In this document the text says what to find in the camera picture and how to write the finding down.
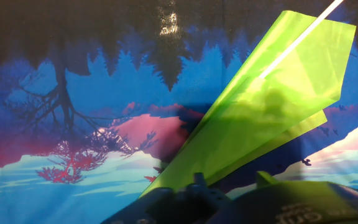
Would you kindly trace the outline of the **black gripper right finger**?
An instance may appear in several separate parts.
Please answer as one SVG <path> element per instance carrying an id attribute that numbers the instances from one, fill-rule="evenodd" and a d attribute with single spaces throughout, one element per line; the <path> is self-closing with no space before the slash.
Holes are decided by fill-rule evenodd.
<path id="1" fill-rule="evenodd" d="M 271 176 L 268 172 L 257 171 L 256 173 L 256 186 L 257 188 L 268 187 L 277 184 L 279 181 Z"/>

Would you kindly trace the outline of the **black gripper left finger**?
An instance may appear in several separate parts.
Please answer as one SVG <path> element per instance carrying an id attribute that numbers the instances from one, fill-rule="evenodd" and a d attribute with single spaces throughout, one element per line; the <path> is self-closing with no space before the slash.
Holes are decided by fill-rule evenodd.
<path id="1" fill-rule="evenodd" d="M 208 187 L 204 175 L 195 173 L 193 183 L 174 191 L 158 187 L 138 198 L 101 224 L 192 224 L 206 223 L 232 200 Z"/>

